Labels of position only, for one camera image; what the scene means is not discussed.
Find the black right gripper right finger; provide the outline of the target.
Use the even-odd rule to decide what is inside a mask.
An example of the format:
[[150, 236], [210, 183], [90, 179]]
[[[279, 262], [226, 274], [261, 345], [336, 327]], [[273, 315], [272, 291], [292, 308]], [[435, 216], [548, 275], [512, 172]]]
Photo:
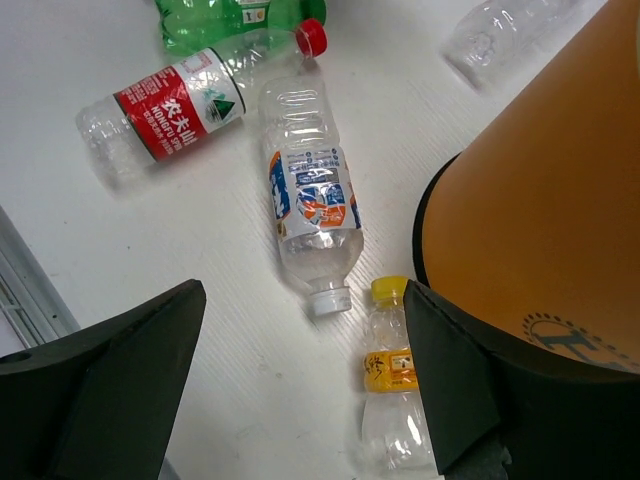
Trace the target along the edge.
[[410, 282], [407, 329], [439, 474], [448, 479], [635, 479], [639, 376], [520, 339]]

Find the red label Nongfu water bottle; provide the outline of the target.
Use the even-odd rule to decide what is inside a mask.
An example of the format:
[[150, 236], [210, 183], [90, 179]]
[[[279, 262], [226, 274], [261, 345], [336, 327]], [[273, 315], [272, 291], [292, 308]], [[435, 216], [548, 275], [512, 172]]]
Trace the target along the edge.
[[244, 116], [266, 83], [297, 74], [327, 46], [316, 19], [237, 34], [83, 108], [76, 127], [97, 171], [121, 184]]

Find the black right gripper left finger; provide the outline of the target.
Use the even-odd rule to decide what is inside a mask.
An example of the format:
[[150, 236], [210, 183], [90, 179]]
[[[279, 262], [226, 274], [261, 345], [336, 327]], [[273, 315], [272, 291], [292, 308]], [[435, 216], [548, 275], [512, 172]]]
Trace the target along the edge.
[[205, 306], [191, 279], [2, 357], [2, 478], [158, 478]]

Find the yellow cap small bottle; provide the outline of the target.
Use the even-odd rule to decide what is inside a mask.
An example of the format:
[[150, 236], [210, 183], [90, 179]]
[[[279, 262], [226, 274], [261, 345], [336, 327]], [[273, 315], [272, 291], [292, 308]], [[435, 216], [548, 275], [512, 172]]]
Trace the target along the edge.
[[366, 398], [361, 439], [366, 462], [378, 475], [438, 475], [411, 352], [404, 308], [408, 279], [371, 283], [373, 310], [363, 358]]

